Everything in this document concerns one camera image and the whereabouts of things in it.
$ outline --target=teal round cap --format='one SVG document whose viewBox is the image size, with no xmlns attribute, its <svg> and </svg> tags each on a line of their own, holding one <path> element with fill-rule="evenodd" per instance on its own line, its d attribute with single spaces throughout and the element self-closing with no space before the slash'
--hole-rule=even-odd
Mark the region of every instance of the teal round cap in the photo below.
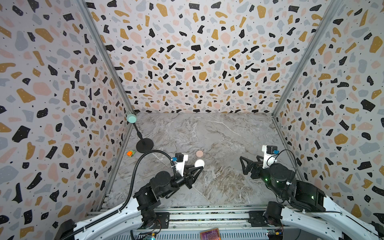
<svg viewBox="0 0 384 240">
<path fill-rule="evenodd" d="M 135 123 L 136 120 L 137 120 L 136 115 L 134 115 L 134 114 L 132 114 L 132 113 L 127 114 L 127 121 L 128 121 L 129 123 Z"/>
</svg>

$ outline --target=patterned wall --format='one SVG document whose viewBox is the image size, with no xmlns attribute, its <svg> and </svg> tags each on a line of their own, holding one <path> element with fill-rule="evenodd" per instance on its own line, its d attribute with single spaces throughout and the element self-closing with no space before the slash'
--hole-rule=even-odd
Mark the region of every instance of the patterned wall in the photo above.
<svg viewBox="0 0 384 240">
<path fill-rule="evenodd" d="M 305 179 L 384 224 L 382 0 L 342 5 L 277 120 Z"/>
<path fill-rule="evenodd" d="M 270 112 L 326 0 L 89 0 L 136 112 Z"/>
<path fill-rule="evenodd" d="M 99 204 L 123 101 L 73 1 L 0 11 L 0 239 L 51 240 Z"/>
</svg>

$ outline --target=black stand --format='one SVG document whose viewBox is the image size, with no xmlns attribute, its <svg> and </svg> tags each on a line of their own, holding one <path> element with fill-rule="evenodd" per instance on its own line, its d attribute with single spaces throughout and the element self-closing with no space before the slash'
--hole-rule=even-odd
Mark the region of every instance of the black stand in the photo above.
<svg viewBox="0 0 384 240">
<path fill-rule="evenodd" d="M 136 144 L 136 150 L 141 153 L 145 153 L 145 152 L 148 152 L 149 150 L 152 150 L 153 141 L 150 140 L 149 138 L 143 138 L 143 135 L 141 134 L 141 132 L 139 132 L 135 123 L 133 124 L 133 126 L 136 129 L 137 136 L 140 138 L 140 141 L 138 141 Z"/>
</svg>

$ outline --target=back wall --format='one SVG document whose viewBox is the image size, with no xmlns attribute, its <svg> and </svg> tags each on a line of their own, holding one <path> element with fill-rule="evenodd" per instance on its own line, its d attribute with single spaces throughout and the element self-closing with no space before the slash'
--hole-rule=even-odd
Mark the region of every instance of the back wall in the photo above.
<svg viewBox="0 0 384 240">
<path fill-rule="evenodd" d="M 267 113 L 327 5 L 92 0 L 88 9 L 136 112 Z"/>
</svg>

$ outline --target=metal corner post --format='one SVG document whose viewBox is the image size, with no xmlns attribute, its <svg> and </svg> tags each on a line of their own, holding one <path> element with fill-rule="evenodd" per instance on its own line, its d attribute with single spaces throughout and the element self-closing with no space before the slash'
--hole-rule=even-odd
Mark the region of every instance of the metal corner post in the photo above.
<svg viewBox="0 0 384 240">
<path fill-rule="evenodd" d="M 119 81 L 118 73 L 115 70 L 115 67 L 113 66 L 113 63 L 111 59 L 109 58 L 109 55 L 105 49 L 105 46 L 101 40 L 100 34 L 97 31 L 96 25 L 94 21 L 92 20 L 92 16 L 90 12 L 88 11 L 88 7 L 84 0 L 75 0 L 77 7 L 80 11 L 80 14 L 88 27 L 88 30 L 92 36 L 92 39 L 95 42 L 96 47 L 98 48 L 101 57 L 104 60 L 105 65 L 107 66 L 107 69 L 112 75 L 112 79 L 115 82 L 115 85 L 120 93 L 121 98 L 124 101 L 125 106 L 127 107 L 127 110 L 129 110 L 131 113 L 136 114 L 135 111 L 132 108 L 131 102 L 129 101 L 127 94 L 125 93 L 124 87 L 122 86 L 121 82 Z"/>
<path fill-rule="evenodd" d="M 323 19 L 320 21 L 319 27 L 317 28 L 315 34 L 313 35 L 313 38 L 308 44 L 308 47 L 305 50 L 303 56 L 301 57 L 299 64 L 295 69 L 294 73 L 292 74 L 290 81 L 285 87 L 285 90 L 283 91 L 283 94 L 281 95 L 279 102 L 277 103 L 275 109 L 273 110 L 272 115 L 274 118 L 277 116 L 281 108 L 284 106 L 285 100 L 289 97 L 294 85 L 296 84 L 297 80 L 300 78 L 301 72 L 304 70 L 305 65 L 307 64 L 309 58 L 314 52 L 317 44 L 320 42 L 321 38 L 324 36 L 328 28 L 328 25 L 332 22 L 332 18 L 336 15 L 336 12 L 339 10 L 343 1 L 344 0 L 331 0 L 331 3 L 329 4 L 328 8 L 325 10 Z"/>
</svg>

